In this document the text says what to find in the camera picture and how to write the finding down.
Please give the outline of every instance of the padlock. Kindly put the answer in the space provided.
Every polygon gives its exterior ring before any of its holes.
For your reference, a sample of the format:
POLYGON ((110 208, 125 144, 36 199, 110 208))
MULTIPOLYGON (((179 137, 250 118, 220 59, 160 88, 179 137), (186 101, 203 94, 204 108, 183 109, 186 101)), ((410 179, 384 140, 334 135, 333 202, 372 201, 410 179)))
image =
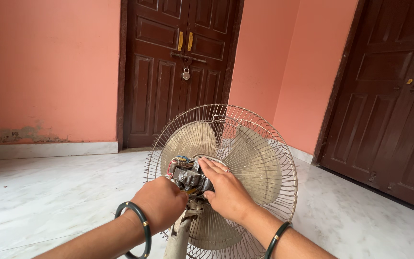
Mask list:
POLYGON ((184 80, 188 80, 190 78, 190 70, 187 67, 184 69, 182 77, 184 80))

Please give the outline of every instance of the green bangle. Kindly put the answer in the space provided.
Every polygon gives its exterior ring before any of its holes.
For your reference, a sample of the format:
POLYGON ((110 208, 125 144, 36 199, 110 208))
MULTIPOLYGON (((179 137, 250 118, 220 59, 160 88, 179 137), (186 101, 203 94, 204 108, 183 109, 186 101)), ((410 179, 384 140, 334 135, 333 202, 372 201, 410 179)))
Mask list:
POLYGON ((137 205, 135 205, 135 203, 128 201, 128 202, 124 202, 121 205, 119 205, 118 209, 116 210, 115 218, 121 215, 121 212, 124 208, 129 208, 133 210, 135 214, 138 216, 138 218, 143 224, 143 229, 145 231, 145 239, 146 239, 145 251, 143 252, 142 256, 136 257, 130 251, 125 253, 124 255, 129 259, 147 258, 151 251, 151 231, 150 231, 150 225, 148 224, 148 221, 146 220, 145 214, 143 214, 143 211, 137 205))
POLYGON ((293 224, 290 221, 285 221, 285 223, 282 224, 282 226, 277 230, 276 234, 274 235, 274 237, 271 240, 271 243, 268 246, 268 250, 266 250, 266 254, 264 255, 264 259, 270 259, 271 258, 272 250, 274 250, 274 247, 276 246, 277 241, 279 240, 279 238, 281 238, 282 234, 285 232, 287 227, 293 228, 293 224))

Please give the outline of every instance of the peeling paint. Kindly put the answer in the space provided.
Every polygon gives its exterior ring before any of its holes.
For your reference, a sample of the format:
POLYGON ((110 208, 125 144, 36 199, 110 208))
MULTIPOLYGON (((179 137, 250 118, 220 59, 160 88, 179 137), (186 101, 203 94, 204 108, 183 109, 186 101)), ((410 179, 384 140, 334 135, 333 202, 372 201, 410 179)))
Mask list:
POLYGON ((28 142, 71 142, 66 139, 58 137, 53 134, 52 128, 44 129, 41 125, 36 127, 25 126, 21 129, 0 129, 0 143, 19 142, 21 140, 28 140, 28 142))

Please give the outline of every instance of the fan blade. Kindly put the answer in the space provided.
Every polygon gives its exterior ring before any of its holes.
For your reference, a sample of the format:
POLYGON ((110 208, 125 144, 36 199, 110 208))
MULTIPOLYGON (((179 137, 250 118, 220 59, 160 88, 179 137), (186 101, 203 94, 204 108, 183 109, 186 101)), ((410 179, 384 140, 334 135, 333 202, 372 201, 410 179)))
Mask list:
POLYGON ((200 249, 225 249, 242 240, 242 234, 210 206, 204 206, 204 212, 193 220, 190 229, 188 242, 200 249))
POLYGON ((230 152, 223 160, 258 204, 269 204, 279 196, 282 171, 267 140, 253 129, 239 126, 230 152))
POLYGON ((167 140, 161 153, 161 175, 166 175, 169 163, 176 156, 205 154, 215 156, 217 139, 206 122, 192 122, 181 126, 167 140))

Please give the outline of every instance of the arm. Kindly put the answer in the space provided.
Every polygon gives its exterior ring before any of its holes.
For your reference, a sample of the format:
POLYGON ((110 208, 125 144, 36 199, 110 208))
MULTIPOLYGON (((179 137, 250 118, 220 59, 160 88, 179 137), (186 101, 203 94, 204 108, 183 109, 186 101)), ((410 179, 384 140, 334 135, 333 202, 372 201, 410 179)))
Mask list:
MULTIPOLYGON (((131 200, 144 212, 153 235, 168 229, 181 215, 187 201, 186 192, 181 192, 165 177, 146 183, 131 200)), ((35 258, 118 258, 144 241, 140 219, 132 210, 127 210, 120 217, 35 258)))
MULTIPOLYGON (((264 248, 267 248, 283 222, 267 209, 258 206, 242 183, 232 173, 225 172, 227 167, 205 158, 199 160, 199 165, 215 188, 215 192, 204 193, 212 208, 223 217, 245 227, 264 248)), ((287 228, 281 236, 274 247, 272 257, 275 259, 335 258, 293 228, 287 228)))

